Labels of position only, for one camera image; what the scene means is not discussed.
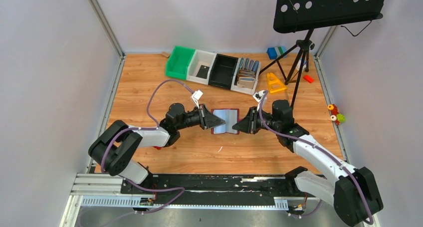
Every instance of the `metal frame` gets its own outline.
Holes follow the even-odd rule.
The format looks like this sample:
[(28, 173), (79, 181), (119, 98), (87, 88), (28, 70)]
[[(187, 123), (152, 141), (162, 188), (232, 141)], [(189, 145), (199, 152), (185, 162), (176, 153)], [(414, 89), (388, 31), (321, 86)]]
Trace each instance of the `metal frame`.
[[(98, 135), (100, 135), (107, 126), (109, 120), (110, 111), (112, 104), (116, 95), (116, 90), (120, 81), (120, 77), (123, 70), (123, 65), (126, 60), (125, 52), (122, 50), (119, 41), (117, 40), (115, 34), (110, 27), (109, 22), (107, 21), (99, 3), (97, 0), (89, 0), (93, 10), (95, 11), (97, 17), (99, 18), (107, 36), (110, 39), (116, 53), (120, 56), (121, 62), (116, 71), (115, 80), (113, 82), (112, 90), (110, 92), (109, 100), (105, 109), (103, 120), (99, 128)], [(328, 45), (331, 37), (338, 26), (330, 27), (326, 33), (325, 38), (322, 41), (322, 44), (319, 46), (316, 54), (313, 59), (316, 65), (317, 73), (320, 78), (322, 85), (323, 93), (325, 95), (326, 102), (331, 103), (330, 93), (325, 83), (325, 74), (321, 68), (320, 57), (323, 54), (326, 46)], [(342, 141), (342, 136), (339, 132), (338, 126), (334, 125), (336, 136), (339, 140), (342, 154), (346, 160), (348, 160), (344, 143)], [(95, 166), (96, 163), (92, 159), (87, 165), (88, 171), (90, 168)], [(108, 174), (77, 174), (69, 199), (65, 208), (65, 211), (60, 222), (61, 227), (74, 227), (76, 220), (78, 218), (78, 213), (81, 206), (120, 206), (120, 207), (133, 207), (139, 206), (141, 198), (151, 198), (153, 194), (143, 194), (143, 195), (124, 195), (120, 193), (122, 178), (112, 177)], [(287, 198), (275, 198), (274, 206), (256, 206), (256, 207), (247, 207), (247, 206), (180, 206), (180, 205), (170, 205), (170, 208), (184, 208), (184, 209), (238, 209), (238, 210), (279, 210), (287, 206), (287, 200), (298, 201), (302, 197), (287, 197)], [(379, 221), (376, 215), (374, 215), (375, 224), (373, 226), (380, 226)]]
[(122, 47), (120, 46), (118, 39), (116, 38), (115, 34), (112, 31), (112, 28), (110, 27), (109, 22), (106, 19), (106, 16), (104, 15), (103, 11), (101, 10), (100, 4), (97, 0), (88, 0), (97, 15), (99, 21), (101, 22), (101, 25), (103, 26), (104, 30), (106, 31), (107, 36), (110, 39), (110, 42), (112, 43), (113, 47), (115, 48), (116, 53), (123, 58), (125, 53), (122, 50)]

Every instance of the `black bin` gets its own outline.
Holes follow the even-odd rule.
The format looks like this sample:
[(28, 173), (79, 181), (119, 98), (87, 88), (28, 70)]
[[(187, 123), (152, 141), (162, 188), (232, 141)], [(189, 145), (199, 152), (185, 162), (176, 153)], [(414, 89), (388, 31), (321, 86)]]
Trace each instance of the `black bin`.
[(217, 54), (210, 71), (209, 85), (230, 90), (237, 64), (237, 57)]

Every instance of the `white connector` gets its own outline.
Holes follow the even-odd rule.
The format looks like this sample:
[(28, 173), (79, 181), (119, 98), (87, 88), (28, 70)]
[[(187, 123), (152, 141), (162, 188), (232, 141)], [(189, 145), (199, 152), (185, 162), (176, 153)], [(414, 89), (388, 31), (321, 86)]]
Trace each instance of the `white connector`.
[(197, 106), (197, 108), (200, 108), (200, 105), (198, 103), (198, 100), (201, 98), (201, 96), (203, 95), (203, 92), (200, 90), (195, 91), (192, 95), (191, 95), (191, 99), (194, 102), (194, 104)]
[[(253, 94), (254, 99), (258, 102), (257, 109), (260, 105), (260, 101), (262, 100), (265, 91), (266, 90), (261, 90)], [(263, 100), (263, 105), (266, 103), (266, 100), (267, 100), (267, 97)]]

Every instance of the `tripod leg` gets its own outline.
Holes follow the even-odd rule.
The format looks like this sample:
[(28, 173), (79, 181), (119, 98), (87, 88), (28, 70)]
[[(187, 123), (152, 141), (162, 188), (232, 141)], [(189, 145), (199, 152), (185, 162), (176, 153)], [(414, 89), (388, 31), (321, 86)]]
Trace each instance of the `tripod leg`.
[(291, 47), (289, 50), (287, 50), (286, 52), (284, 52), (282, 55), (280, 55), (277, 59), (275, 59), (273, 62), (271, 62), (265, 68), (261, 69), (258, 75), (260, 75), (262, 72), (264, 72), (266, 69), (268, 69), (271, 65), (275, 64), (275, 62), (279, 61), (284, 56), (288, 55), (288, 53), (292, 52), (292, 50), (294, 50), (296, 47), (298, 47), (297, 44), (293, 45), (293, 47)]
[(303, 71), (303, 65), (304, 65), (304, 60), (305, 60), (306, 56), (308, 57), (308, 51), (304, 51), (303, 56), (302, 56), (303, 58), (301, 59), (301, 66), (300, 66), (300, 70), (298, 71), (297, 82), (295, 84), (295, 89), (294, 89), (294, 95), (292, 95), (292, 101), (291, 101), (291, 108), (292, 109), (294, 109), (295, 98), (297, 97), (298, 86), (300, 85), (301, 73)]
[(277, 61), (276, 63), (278, 63), (278, 66), (279, 66), (280, 72), (282, 72), (283, 79), (285, 79), (285, 80), (286, 80), (285, 72), (283, 72), (283, 70), (282, 70), (282, 66), (280, 65), (279, 61)]
[(303, 49), (300, 49), (300, 51), (297, 54), (297, 57), (295, 58), (294, 64), (292, 64), (291, 70), (288, 73), (288, 76), (285, 79), (285, 85), (289, 83), (289, 81), (291, 80), (292, 74), (294, 74), (294, 70), (297, 67), (298, 62), (300, 61), (301, 56), (303, 55), (304, 51)]
[(308, 64), (309, 57), (310, 57), (310, 51), (307, 51), (306, 63), (305, 63), (305, 72), (308, 72), (310, 70), (309, 64)]

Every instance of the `red block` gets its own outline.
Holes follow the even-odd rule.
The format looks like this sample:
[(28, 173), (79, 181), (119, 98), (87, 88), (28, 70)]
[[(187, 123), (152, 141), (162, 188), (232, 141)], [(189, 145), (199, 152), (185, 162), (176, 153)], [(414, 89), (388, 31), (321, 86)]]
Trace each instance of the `red block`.
[(314, 79), (313, 79), (313, 78), (311, 78), (309, 75), (305, 75), (305, 76), (304, 76), (304, 79), (305, 79), (306, 81), (308, 81), (308, 83), (312, 83), (312, 82), (314, 81)]

